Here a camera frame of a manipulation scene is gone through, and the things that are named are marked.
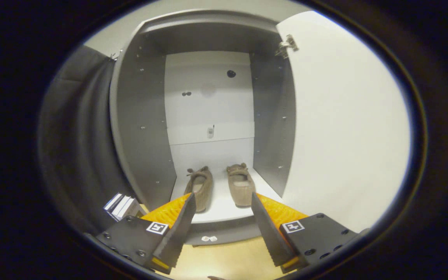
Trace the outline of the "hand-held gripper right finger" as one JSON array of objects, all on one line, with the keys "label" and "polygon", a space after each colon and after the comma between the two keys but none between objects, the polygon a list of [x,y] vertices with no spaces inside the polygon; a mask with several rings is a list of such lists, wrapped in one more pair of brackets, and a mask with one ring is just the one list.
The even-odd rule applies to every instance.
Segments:
[{"label": "hand-held gripper right finger", "polygon": [[251,209],[269,255],[283,273],[325,263],[368,232],[354,232],[324,213],[308,216],[256,192]]}]

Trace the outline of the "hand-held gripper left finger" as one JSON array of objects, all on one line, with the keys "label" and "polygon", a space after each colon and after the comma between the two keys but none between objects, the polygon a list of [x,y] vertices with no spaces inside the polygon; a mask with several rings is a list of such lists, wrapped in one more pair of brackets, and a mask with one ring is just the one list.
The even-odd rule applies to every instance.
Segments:
[{"label": "hand-held gripper left finger", "polygon": [[139,266],[169,274],[176,267],[196,208],[194,193],[187,193],[144,216],[126,216],[96,239]]}]

